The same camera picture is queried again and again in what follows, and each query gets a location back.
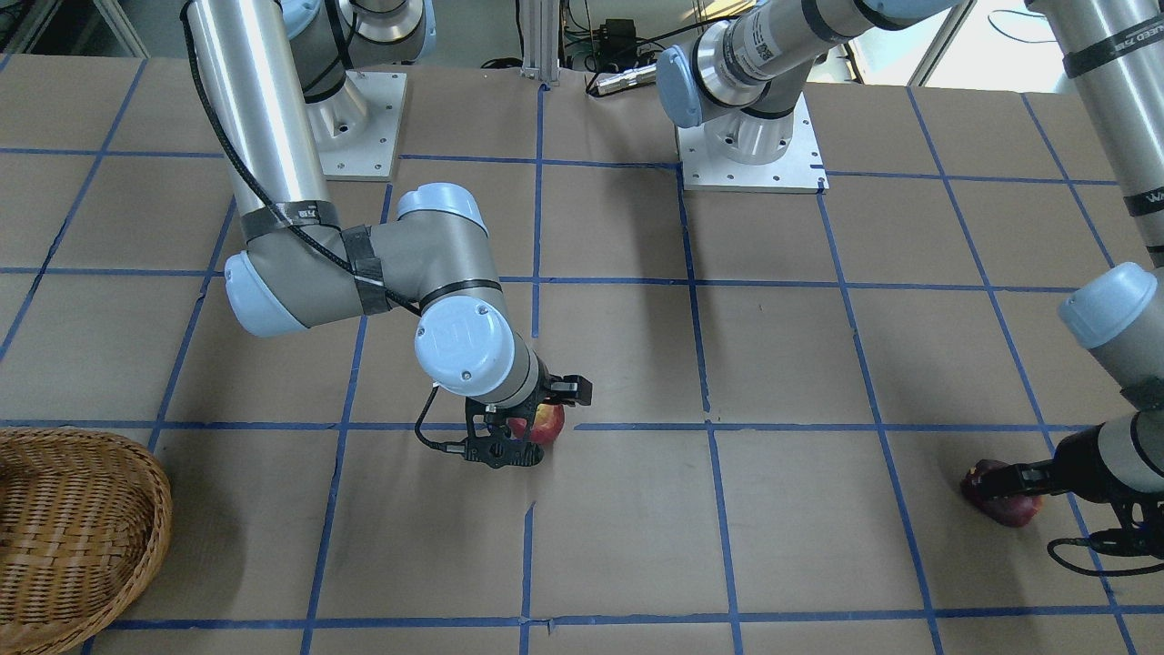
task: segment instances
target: red apple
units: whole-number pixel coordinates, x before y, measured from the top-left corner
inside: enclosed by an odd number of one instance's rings
[[[505,423],[513,432],[513,439],[521,439],[525,435],[525,419],[509,419]],[[560,405],[539,405],[538,412],[533,415],[533,429],[530,430],[530,441],[539,446],[554,443],[558,435],[566,425],[566,411]]]
[[[989,474],[998,469],[1006,469],[1008,464],[996,460],[981,460],[975,464],[966,477],[961,479],[961,496],[977,507],[982,514],[994,519],[1008,528],[1021,528],[1035,518],[1035,514],[1043,507],[1041,496],[1009,496],[1006,498],[994,498],[986,500],[978,492],[977,482],[984,474]]]

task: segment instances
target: metal mounting plate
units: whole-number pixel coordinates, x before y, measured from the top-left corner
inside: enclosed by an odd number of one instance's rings
[[[348,71],[348,77],[368,100],[368,127],[343,148],[320,150],[324,177],[391,181],[407,76],[403,72]]]
[[[753,193],[816,193],[829,187],[816,130],[804,95],[796,101],[796,130],[785,156],[769,164],[741,164],[719,156],[707,143],[703,126],[676,128],[683,162],[683,187],[689,191]]]

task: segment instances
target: blue tape line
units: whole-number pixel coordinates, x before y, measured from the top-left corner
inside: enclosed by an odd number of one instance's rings
[[[687,293],[691,302],[691,330],[695,333],[695,359],[700,371],[700,396],[703,412],[711,412],[711,390],[708,385],[708,368],[703,357],[703,329],[700,321],[700,294],[695,284],[695,257],[691,254],[691,230],[688,225],[687,204],[683,201],[683,170],[675,169],[675,188],[679,200],[679,223],[683,229],[683,264],[687,266]]]
[[[542,159],[546,165],[574,165],[583,168],[651,168],[661,170],[675,170],[679,168],[674,162],[589,162],[581,159]]]
[[[525,513],[525,527],[521,534],[521,631],[518,653],[530,655],[530,612],[533,605],[533,508],[534,503]]]
[[[716,517],[719,520],[719,548],[724,557],[724,578],[728,584],[728,618],[731,622],[736,655],[744,655],[744,631],[739,625],[739,598],[736,595],[736,565],[731,555],[731,534],[728,532],[728,504],[724,500],[723,469],[719,465],[719,444],[716,432],[708,422],[708,449],[711,454],[711,482],[716,490]]]
[[[222,159],[222,152],[168,152],[165,150],[109,150],[111,157],[161,157],[179,159]]]
[[[381,225],[384,225],[385,222],[388,222],[388,220],[389,220],[388,209],[389,209],[389,207],[391,205],[392,205],[392,183],[389,181],[388,185],[384,186],[384,201],[381,204],[381,207],[379,207],[379,223]]]
[[[675,166],[675,193],[679,202],[679,222],[683,230],[683,262],[687,268],[687,293],[691,302],[691,332],[695,335],[695,363],[700,372],[700,397],[703,413],[711,413],[711,390],[708,383],[708,366],[703,348],[703,326],[700,320],[700,293],[695,284],[695,256],[691,251],[691,232],[683,201],[683,170]],[[711,421],[704,420],[708,435],[708,451],[711,460],[711,482],[716,493],[716,517],[719,524],[719,549],[723,554],[724,585],[728,595],[728,618],[731,624],[734,655],[744,655],[744,633],[739,625],[739,600],[736,595],[736,568],[732,564],[731,535],[728,532],[728,506],[724,503],[723,472],[719,467],[719,446],[716,443]]]
[[[982,284],[987,286],[987,296],[991,299],[991,306],[994,308],[994,314],[999,320],[999,327],[1002,330],[1002,337],[1006,340],[1007,349],[1010,351],[1010,357],[1014,362],[1015,369],[1018,371],[1018,378],[1022,380],[1023,391],[1027,393],[1027,399],[1030,403],[1031,411],[1035,413],[1035,420],[1038,422],[1041,433],[1043,434],[1043,441],[1046,444],[1048,451],[1055,453],[1055,444],[1051,442],[1051,434],[1046,429],[1046,421],[1043,417],[1043,411],[1038,405],[1038,399],[1035,396],[1035,389],[1030,384],[1030,377],[1027,375],[1027,370],[1023,366],[1022,358],[1018,357],[1018,349],[1015,347],[1014,337],[1010,334],[1010,327],[1007,325],[1006,315],[1002,313],[1002,306],[999,304],[999,298],[991,287],[991,279],[986,272],[986,268],[982,265],[982,259],[979,256],[978,247],[974,244],[974,238],[970,233],[970,227],[966,222],[966,218],[961,212],[961,207],[958,204],[958,198],[954,194],[953,186],[950,184],[950,179],[945,177],[945,166],[942,164],[942,158],[938,156],[937,147],[934,143],[934,138],[930,135],[929,127],[925,124],[925,118],[922,115],[922,109],[917,104],[917,98],[914,95],[911,88],[906,88],[906,94],[909,95],[909,101],[913,105],[914,114],[917,118],[917,122],[921,126],[922,134],[925,136],[925,142],[930,148],[930,155],[934,157],[934,163],[938,168],[938,172],[943,176],[943,183],[945,184],[946,194],[950,197],[950,204],[953,206],[954,214],[958,216],[958,222],[961,225],[963,234],[966,237],[966,243],[970,245],[970,251],[974,257],[974,263],[978,266],[979,275],[982,277]],[[1079,506],[1076,503],[1073,494],[1069,494],[1067,503],[1071,506],[1071,511],[1076,517],[1076,522],[1079,527],[1080,534],[1087,535],[1087,526],[1084,522],[1083,514],[1079,512]],[[1092,564],[1095,569],[1101,570],[1102,564],[1099,560],[1099,555],[1095,551],[1090,550]],[[1123,621],[1123,617],[1120,613],[1120,606],[1115,600],[1115,593],[1112,590],[1110,584],[1106,578],[1099,578],[1100,584],[1107,595],[1108,604],[1110,605],[1112,614],[1115,617],[1116,625],[1120,628],[1120,633],[1123,636],[1124,645],[1128,648],[1129,655],[1136,655],[1135,645],[1131,642],[1131,636],[1128,633],[1127,625]]]
[[[857,351],[857,362],[861,369],[861,379],[865,383],[865,394],[868,397],[870,411],[873,421],[878,427],[878,441],[881,446],[881,456],[885,458],[886,469],[889,472],[889,483],[893,486],[893,496],[897,503],[897,513],[901,515],[901,526],[906,534],[906,543],[909,546],[909,557],[914,563],[914,572],[917,576],[917,588],[922,596],[922,607],[925,611],[925,622],[930,628],[930,639],[934,642],[936,655],[943,655],[942,636],[938,633],[937,619],[934,614],[934,600],[930,598],[930,585],[925,579],[925,568],[922,565],[922,554],[917,546],[917,536],[914,534],[913,520],[909,518],[909,507],[906,505],[906,494],[901,489],[901,479],[897,477],[897,465],[893,458],[893,450],[889,448],[889,437],[882,426],[881,410],[876,403],[876,392],[873,389],[873,376],[870,372],[868,361],[865,357],[865,346],[857,325],[857,313],[853,309],[853,301],[849,294],[849,285],[845,282],[845,270],[840,263],[840,250],[837,248],[837,237],[832,230],[832,221],[829,220],[829,209],[824,205],[824,194],[816,195],[817,208],[821,212],[821,220],[824,223],[824,233],[829,240],[829,250],[832,254],[832,263],[837,269],[837,280],[840,283],[840,297],[845,304],[845,314],[849,316],[849,325],[853,330],[853,348]]]
[[[477,157],[471,155],[400,155],[400,158],[424,162],[538,163],[538,159],[530,157]]]
[[[157,440],[162,436],[162,425],[165,421],[166,413],[170,412],[170,403],[173,401],[173,392],[178,387],[178,378],[182,376],[182,368],[186,363],[190,343],[194,339],[194,326],[198,325],[198,318],[203,314],[206,293],[210,291],[211,279],[214,278],[214,268],[218,265],[219,256],[222,254],[222,243],[226,242],[226,235],[230,229],[234,208],[235,201],[232,197],[226,207],[222,227],[219,228],[218,238],[214,241],[214,248],[211,250],[211,259],[206,263],[206,270],[203,271],[203,283],[198,287],[198,298],[194,300],[194,308],[190,312],[190,320],[186,321],[186,333],[182,337],[182,346],[178,347],[178,356],[173,361],[173,368],[170,369],[170,378],[165,384],[165,393],[162,394],[162,404],[158,406],[157,415],[154,419],[154,429],[150,432],[149,443],[146,447],[150,453],[154,453],[157,448]]]
[[[1038,135],[1043,137],[1046,151],[1051,152],[1051,158],[1055,159],[1055,165],[1059,169],[1059,175],[1062,175],[1064,181],[1067,183],[1071,197],[1076,199],[1076,205],[1079,207],[1079,212],[1084,215],[1084,221],[1087,223],[1087,228],[1091,229],[1092,237],[1095,238],[1095,244],[1099,245],[1100,251],[1103,252],[1107,266],[1115,268],[1115,261],[1112,259],[1112,254],[1107,250],[1107,245],[1103,244],[1103,238],[1100,237],[1099,229],[1095,228],[1095,222],[1092,221],[1091,214],[1087,213],[1087,207],[1084,206],[1084,200],[1079,197],[1079,191],[1076,190],[1076,185],[1072,183],[1071,176],[1067,175],[1066,166],[1063,165],[1059,154],[1055,151],[1055,145],[1051,144],[1051,140],[1046,136],[1046,130],[1043,129],[1042,121],[1039,121],[1038,116],[1035,115],[1035,107],[1030,105],[1030,99],[1027,98],[1025,93],[1020,93],[1018,97],[1022,98],[1022,104],[1027,107],[1027,113],[1030,114],[1030,120],[1035,122],[1035,128],[1038,129]]]
[[[100,154],[101,154],[100,150],[81,150],[81,149],[0,148],[0,155],[76,155],[76,156],[93,157]]]
[[[1162,605],[1124,605],[1124,614],[1162,615]],[[972,619],[1001,617],[1086,617],[1107,615],[1112,613],[1106,605],[1063,605],[1034,607],[964,607],[935,610],[941,619]],[[924,619],[923,610],[859,610],[833,612],[752,612],[741,613],[741,624],[789,624],[789,622],[842,622],[842,621],[894,621]],[[555,617],[558,626],[634,626],[634,625],[703,625],[728,624],[731,617],[725,613],[700,614],[629,614],[629,615],[565,615]],[[339,628],[490,628],[518,627],[538,621],[524,621],[521,617],[404,617],[404,618],[333,618],[317,619],[315,629]],[[264,631],[264,629],[301,629],[307,625],[304,619],[120,619],[107,629],[111,631]]]
[[[111,631],[285,631],[299,629],[305,621],[286,620],[230,620],[230,619],[119,619],[109,624]]]
[[[141,81],[142,72],[144,72],[144,70],[146,59],[142,59],[141,64],[137,65],[137,72],[134,74],[133,81],[129,83],[126,97],[121,100],[121,106],[118,108],[116,115],[113,116],[113,124],[109,126],[109,130],[105,135],[105,141],[101,142],[101,152],[107,150],[109,142],[113,141],[113,135],[116,134],[118,127],[121,124],[121,119],[126,114],[126,108],[129,106],[129,100],[134,97],[134,91],[137,90],[137,84]],[[61,228],[57,230],[56,236],[52,238],[52,243],[49,245],[49,251],[45,254],[44,261],[41,263],[38,269],[40,271],[36,273],[36,277],[33,278],[33,283],[28,287],[28,293],[24,294],[24,300],[21,302],[20,309],[16,311],[16,316],[13,318],[12,323],[8,326],[8,332],[5,335],[3,342],[0,343],[0,362],[3,362],[5,357],[8,355],[8,349],[12,348],[12,342],[16,339],[16,332],[20,330],[20,325],[23,322],[24,315],[28,314],[28,307],[33,304],[33,297],[36,296],[36,291],[41,286],[41,279],[44,278],[44,270],[48,269],[52,257],[57,254],[57,249],[61,248],[61,241],[64,240],[65,232],[68,232],[69,226],[72,225],[73,218],[77,215],[77,209],[80,208],[80,204],[85,199],[85,193],[88,191],[90,185],[93,183],[93,178],[97,176],[97,169],[101,165],[101,159],[102,155],[98,152],[98,155],[93,158],[93,165],[90,166],[88,173],[85,176],[85,181],[81,183],[80,190],[73,199],[72,206],[69,207],[69,213],[65,214],[65,219],[61,223]]]
[[[352,354],[352,373],[348,376],[348,392],[343,398],[343,414],[340,419],[340,434],[335,443],[335,470],[332,474],[332,485],[327,493],[327,511],[324,513],[324,529],[319,539],[319,553],[315,557],[315,574],[311,582],[311,597],[307,601],[307,625],[303,628],[301,655],[311,654],[311,640],[319,612],[319,597],[324,590],[324,571],[327,568],[327,553],[332,543],[332,527],[335,522],[335,507],[340,498],[340,479],[343,475],[343,456],[347,453],[348,430],[352,421],[352,406],[356,399],[356,385],[360,382],[360,365],[363,361],[364,337],[368,334],[368,316],[360,316],[356,332],[356,346]]]

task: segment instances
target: silver metal arm tube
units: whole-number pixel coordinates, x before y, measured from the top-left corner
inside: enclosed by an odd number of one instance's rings
[[[279,6],[198,0],[187,15],[206,93],[247,166],[276,201],[326,201]],[[233,171],[232,184],[240,215],[263,206]]]
[[[1152,262],[1164,265],[1164,16],[1158,0],[1038,0]]]
[[[753,106],[768,94],[797,98],[800,74],[786,74],[870,28],[902,29],[957,0],[772,0],[717,23],[659,56],[659,95],[679,127],[695,127]]]
[[[539,362],[511,329],[471,194],[425,185],[400,199],[400,220],[341,233],[279,6],[197,0],[187,16],[207,97],[243,165],[282,212],[277,216],[235,175],[248,249],[229,257],[225,276],[243,327],[275,336],[385,311],[390,289],[421,304],[416,351],[441,386],[501,408],[528,399],[539,385]],[[308,247],[291,225],[354,273]],[[372,268],[362,268],[367,262]],[[372,300],[382,306],[369,308]]]

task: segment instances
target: cable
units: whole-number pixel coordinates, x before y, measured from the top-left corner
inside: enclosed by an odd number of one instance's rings
[[[1018,43],[1038,44],[1038,43],[1055,43],[1056,42],[1053,38],[1041,40],[1041,41],[1030,41],[1028,38],[1020,38],[1020,37],[1017,37],[1017,36],[1015,36],[1013,34],[1009,34],[1006,30],[1003,30],[1001,27],[999,27],[998,23],[994,22],[994,14],[1014,14],[1016,16],[1023,16],[1023,17],[1028,17],[1028,19],[1041,19],[1041,20],[1045,21],[1046,16],[1044,16],[1042,14],[1029,14],[1027,12],[1020,12],[1017,9],[994,9],[989,14],[986,14],[986,22],[991,23],[991,27],[994,28],[994,31],[998,31],[999,34],[1001,34],[1002,36],[1006,36],[1007,38],[1009,38],[1012,41],[1017,41]]]
[[[1164,564],[1154,564],[1151,567],[1143,567],[1140,569],[1121,569],[1119,571],[1099,571],[1095,569],[1084,569],[1083,567],[1076,567],[1071,562],[1067,562],[1055,550],[1060,546],[1080,546],[1084,548],[1091,548],[1091,540],[1086,539],[1057,539],[1052,540],[1046,544],[1046,554],[1051,556],[1060,567],[1067,569],[1069,571],[1074,571],[1076,574],[1083,576],[1090,576],[1092,578],[1127,578],[1131,576],[1144,576],[1148,574],[1156,574],[1164,571]]]
[[[288,229],[290,229],[292,234],[298,236],[299,240],[326,257],[328,261],[343,269],[345,272],[354,277],[356,271],[347,259],[340,257],[326,245],[313,238],[311,234],[304,232],[298,225],[291,225],[291,220],[283,213],[283,209],[275,204],[275,200],[271,199],[270,194],[267,193],[267,190],[263,188],[262,184],[258,183],[258,179],[255,178],[255,175],[250,172],[250,169],[248,169],[247,164],[243,163],[242,157],[239,156],[239,151],[234,149],[234,144],[230,143],[230,137],[227,135],[226,129],[222,128],[222,122],[219,120],[218,112],[214,111],[214,106],[211,105],[211,100],[206,95],[206,87],[203,85],[203,77],[198,70],[198,52],[194,49],[194,33],[190,27],[190,16],[187,15],[187,10],[193,2],[194,0],[186,0],[186,3],[182,6],[182,13],[179,14],[182,28],[186,38],[186,57],[190,59],[190,77],[194,81],[194,91],[198,92],[198,100],[203,105],[203,111],[206,112],[206,118],[211,122],[214,136],[218,137],[219,144],[222,145],[222,151],[226,154],[227,161],[230,162],[230,165],[239,173],[239,177],[241,177],[247,184],[247,187],[255,193],[261,202],[263,202],[263,206],[278,216],[281,221],[286,223]],[[390,300],[405,307],[412,313],[420,315],[420,309],[413,306],[407,299],[391,291],[388,286],[384,286],[383,282],[379,282],[379,285],[384,290],[384,296]]]
[[[698,29],[701,27],[707,27],[709,24],[715,24],[715,23],[717,23],[719,21],[730,21],[732,19],[738,19],[738,17],[743,16],[747,12],[741,12],[741,13],[738,13],[738,14],[730,14],[730,15],[726,15],[726,16],[719,16],[719,17],[715,17],[715,19],[707,19],[707,20],[703,20],[703,21],[698,21],[698,22],[691,23],[691,24],[689,24],[687,27],[681,27],[679,29],[673,29],[673,30],[670,30],[670,31],[668,31],[666,34],[660,34],[659,36],[654,36],[654,37],[651,37],[651,38],[641,38],[641,40],[638,40],[634,45],[629,45],[626,48],[623,48],[622,50],[619,50],[618,52],[616,52],[615,55],[612,55],[612,57],[617,57],[617,56],[622,55],[623,52],[627,52],[632,48],[637,49],[644,42],[645,43],[654,43],[655,45],[662,47],[662,44],[659,43],[659,41],[662,41],[663,38],[670,38],[672,36],[675,36],[675,35],[679,35],[679,34],[683,34],[684,31],[690,31],[693,29]],[[587,95],[594,95],[596,98],[598,97],[597,91],[595,91],[595,85],[597,84],[597,81],[598,81],[598,72],[595,72],[594,76],[590,77],[590,81],[588,81],[587,85],[585,85],[585,94]]]
[[[428,400],[425,401],[425,408],[420,411],[420,417],[417,418],[417,422],[412,426],[412,433],[417,435],[420,443],[426,447],[439,450],[441,453],[457,453],[455,449],[449,450],[452,447],[461,447],[461,453],[464,450],[464,444],[461,442],[434,442],[425,437],[424,433],[420,432],[420,426],[425,422],[425,417],[428,417],[428,408],[433,406],[433,399],[436,398],[436,392],[440,391],[440,385],[433,384],[433,391],[428,394]]]
[[[348,48],[352,45],[352,41],[355,40],[356,37],[356,30],[360,29],[360,20],[361,20],[360,14],[355,14],[355,16],[353,16],[352,31],[348,34],[347,40],[343,42],[343,52],[336,51],[335,58],[332,59],[332,62],[327,64],[327,66],[322,71],[320,71],[319,74],[317,74],[311,81],[304,85],[303,92],[305,94],[308,91],[311,91],[317,84],[322,81],[322,79],[327,77],[327,73],[332,72],[332,69],[340,65],[340,62],[343,60],[343,54],[347,52]]]

